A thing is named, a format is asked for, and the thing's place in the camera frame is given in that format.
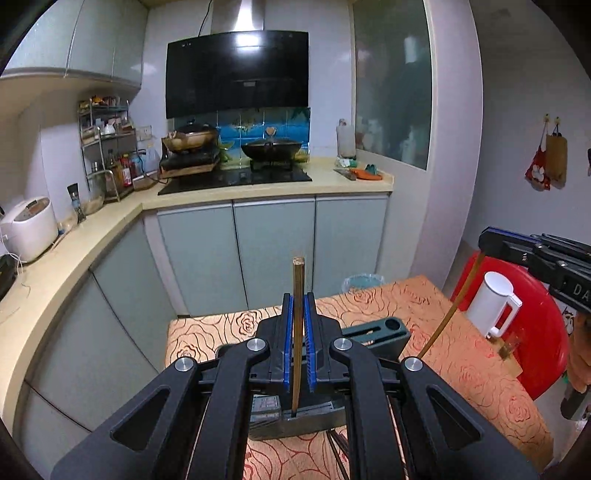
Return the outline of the person's right hand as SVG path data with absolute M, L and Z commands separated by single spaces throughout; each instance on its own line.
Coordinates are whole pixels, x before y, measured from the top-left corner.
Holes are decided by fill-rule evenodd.
M 567 373 L 572 387 L 585 393 L 591 383 L 590 317 L 578 313 L 569 339 Z

